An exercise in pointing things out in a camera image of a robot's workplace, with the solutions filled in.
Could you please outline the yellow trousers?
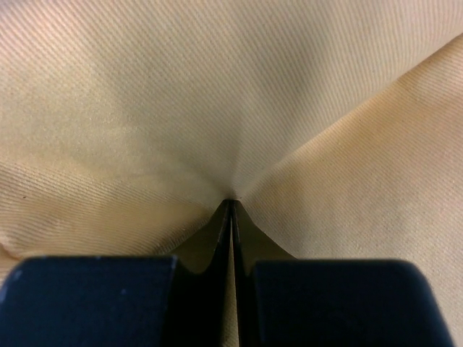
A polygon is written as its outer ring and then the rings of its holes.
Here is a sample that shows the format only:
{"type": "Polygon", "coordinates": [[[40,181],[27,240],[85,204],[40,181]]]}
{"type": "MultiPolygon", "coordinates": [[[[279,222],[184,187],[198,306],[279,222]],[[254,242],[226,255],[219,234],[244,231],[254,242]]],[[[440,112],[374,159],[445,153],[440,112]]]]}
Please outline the yellow trousers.
{"type": "Polygon", "coordinates": [[[460,346],[462,3],[1,3],[2,275],[227,198],[296,257],[415,263],[460,346]]]}

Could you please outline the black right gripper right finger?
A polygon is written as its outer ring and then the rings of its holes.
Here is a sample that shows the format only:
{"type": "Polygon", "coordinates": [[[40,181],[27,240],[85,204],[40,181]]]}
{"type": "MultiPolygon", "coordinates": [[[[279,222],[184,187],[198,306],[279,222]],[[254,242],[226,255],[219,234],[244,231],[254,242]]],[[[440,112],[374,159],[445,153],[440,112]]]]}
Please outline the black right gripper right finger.
{"type": "Polygon", "coordinates": [[[452,346],[426,277],[403,260],[301,260],[231,204],[241,346],[452,346]]]}

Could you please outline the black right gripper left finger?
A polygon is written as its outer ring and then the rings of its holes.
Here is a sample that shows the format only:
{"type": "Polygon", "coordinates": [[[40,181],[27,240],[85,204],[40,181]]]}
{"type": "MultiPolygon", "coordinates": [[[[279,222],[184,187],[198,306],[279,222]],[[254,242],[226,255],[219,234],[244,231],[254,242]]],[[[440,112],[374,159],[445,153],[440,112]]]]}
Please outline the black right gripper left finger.
{"type": "Polygon", "coordinates": [[[219,346],[231,206],[167,254],[22,261],[1,286],[1,344],[219,346]]]}

